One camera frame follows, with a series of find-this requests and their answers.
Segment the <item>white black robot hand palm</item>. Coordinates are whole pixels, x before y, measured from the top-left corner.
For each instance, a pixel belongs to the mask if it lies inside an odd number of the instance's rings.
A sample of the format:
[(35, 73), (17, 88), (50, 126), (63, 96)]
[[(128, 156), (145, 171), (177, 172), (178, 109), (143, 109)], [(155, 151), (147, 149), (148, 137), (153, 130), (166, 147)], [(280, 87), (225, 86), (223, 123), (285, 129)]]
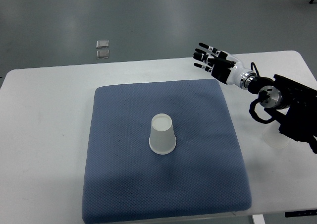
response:
[(234, 61), (234, 66), (213, 66), (211, 75), (218, 81), (228, 85), (243, 85), (248, 78), (248, 69), (233, 55), (221, 51), (217, 58)]

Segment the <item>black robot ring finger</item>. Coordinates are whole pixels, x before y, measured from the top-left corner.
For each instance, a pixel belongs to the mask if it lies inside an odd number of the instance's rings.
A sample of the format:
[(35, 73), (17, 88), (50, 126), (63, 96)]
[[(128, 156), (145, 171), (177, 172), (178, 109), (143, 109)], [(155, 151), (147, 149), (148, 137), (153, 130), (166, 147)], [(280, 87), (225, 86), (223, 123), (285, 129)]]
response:
[(220, 50), (211, 47), (205, 43), (199, 42), (198, 43), (199, 47), (201, 47), (200, 49), (198, 48), (198, 52), (203, 54), (203, 55), (213, 55), (213, 56), (218, 56), (220, 55)]

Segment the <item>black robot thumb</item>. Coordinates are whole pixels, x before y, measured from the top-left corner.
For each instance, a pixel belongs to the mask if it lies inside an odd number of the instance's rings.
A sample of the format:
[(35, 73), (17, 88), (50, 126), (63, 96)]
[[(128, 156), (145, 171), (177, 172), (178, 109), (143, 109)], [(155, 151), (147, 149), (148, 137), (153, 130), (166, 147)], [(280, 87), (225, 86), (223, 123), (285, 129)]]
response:
[(222, 59), (222, 58), (217, 58), (217, 57), (209, 57), (207, 59), (207, 62), (212, 64), (213, 66), (219, 65), (219, 66), (234, 66), (235, 62), (234, 61), (229, 61), (226, 59)]

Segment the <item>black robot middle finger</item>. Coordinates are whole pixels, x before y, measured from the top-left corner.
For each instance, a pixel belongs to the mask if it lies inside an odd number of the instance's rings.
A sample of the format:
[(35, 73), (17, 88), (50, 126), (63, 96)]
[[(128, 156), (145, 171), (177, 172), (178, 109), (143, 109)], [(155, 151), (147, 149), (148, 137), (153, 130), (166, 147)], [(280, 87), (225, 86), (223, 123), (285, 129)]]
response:
[(200, 62), (211, 62), (213, 60), (213, 56), (209, 54), (203, 54), (199, 52), (193, 53), (193, 58)]

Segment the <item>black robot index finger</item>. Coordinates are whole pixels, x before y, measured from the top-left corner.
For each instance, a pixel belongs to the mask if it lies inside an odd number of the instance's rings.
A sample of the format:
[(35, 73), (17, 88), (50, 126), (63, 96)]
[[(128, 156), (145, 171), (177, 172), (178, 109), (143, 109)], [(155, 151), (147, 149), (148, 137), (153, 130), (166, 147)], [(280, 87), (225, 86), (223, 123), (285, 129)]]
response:
[(208, 66), (208, 65), (201, 65), (199, 63), (194, 63), (194, 66), (199, 68), (199, 69), (202, 69), (208, 73), (212, 73), (212, 67)]

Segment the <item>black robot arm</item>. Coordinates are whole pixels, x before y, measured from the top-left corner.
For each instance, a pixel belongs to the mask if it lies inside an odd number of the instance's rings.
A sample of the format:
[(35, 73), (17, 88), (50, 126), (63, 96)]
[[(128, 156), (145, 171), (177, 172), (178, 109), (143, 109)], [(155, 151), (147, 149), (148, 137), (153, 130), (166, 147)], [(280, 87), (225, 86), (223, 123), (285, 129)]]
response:
[(281, 75), (262, 77), (254, 62), (246, 68), (228, 52), (200, 42), (193, 58), (195, 67), (208, 72), (227, 85), (257, 95), (250, 103), (249, 114), (262, 124), (277, 121), (278, 131), (286, 137), (308, 143), (317, 151), (317, 92), (306, 85)]

